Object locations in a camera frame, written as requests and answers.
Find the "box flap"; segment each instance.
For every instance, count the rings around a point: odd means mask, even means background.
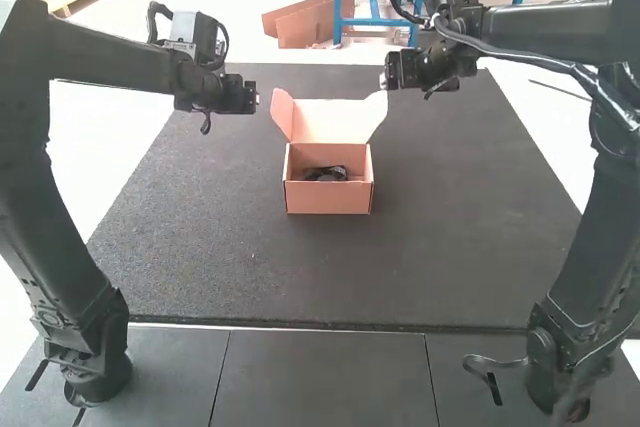
[[[334,10],[334,1],[328,0],[276,19],[278,47],[304,49],[333,39]],[[343,19],[353,18],[355,11],[355,0],[341,0]],[[349,26],[345,26],[344,31],[349,32]]]
[[[278,38],[278,31],[276,29],[277,19],[325,2],[333,2],[333,0],[303,0],[302,2],[296,2],[295,4],[287,5],[281,9],[262,14],[262,26],[264,28],[264,33],[270,37]]]
[[[294,100],[274,89],[271,118],[291,142],[366,144],[387,116],[386,91],[364,100]]]

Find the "black carpet mat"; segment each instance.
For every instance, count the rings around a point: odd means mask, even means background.
[[[287,216],[274,87],[362,99],[379,67],[230,65],[253,117],[174,113],[89,242],[138,320],[521,329],[579,212],[488,72],[390,95],[370,216]]]
[[[209,427],[438,427],[433,398],[423,335],[236,330]]]

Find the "cardboard piece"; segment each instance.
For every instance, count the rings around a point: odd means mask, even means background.
[[[264,33],[281,49],[304,49],[333,37],[334,0],[304,0],[262,15]],[[355,0],[342,0],[341,15],[355,15]]]
[[[289,214],[368,214],[373,199],[373,161],[368,144],[387,116],[384,91],[364,100],[294,100],[274,89],[271,118],[289,142],[282,184]],[[302,179],[309,168],[343,165],[349,180]]]

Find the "robotic arm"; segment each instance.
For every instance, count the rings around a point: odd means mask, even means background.
[[[531,399],[554,425],[581,420],[640,311],[640,0],[424,1],[428,19],[394,7],[437,39],[389,53],[383,87],[420,88],[425,98],[457,90],[460,77],[477,73],[477,59],[491,56],[571,75],[594,99],[591,196],[560,275],[531,311],[520,361]]]
[[[157,12],[172,18],[168,40],[157,40]],[[222,24],[156,3],[148,20],[145,44],[58,20],[39,0],[0,3],[0,254],[45,339],[38,373],[59,364],[67,400],[78,406],[109,400],[129,381],[129,310],[89,255],[53,179],[49,81],[173,95],[176,109],[205,114],[205,134],[212,112],[253,114],[258,102],[255,82],[224,71]]]

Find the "cardboard box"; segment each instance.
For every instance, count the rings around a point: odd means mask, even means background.
[[[333,38],[334,0],[304,0],[262,14],[264,33],[281,49],[305,49]],[[355,0],[342,0],[343,18],[353,18]]]
[[[282,184],[289,214],[368,214],[373,199],[369,139],[387,116],[387,93],[364,100],[294,100],[273,91],[271,118],[289,140]],[[345,166],[348,180],[304,181],[310,168]]]

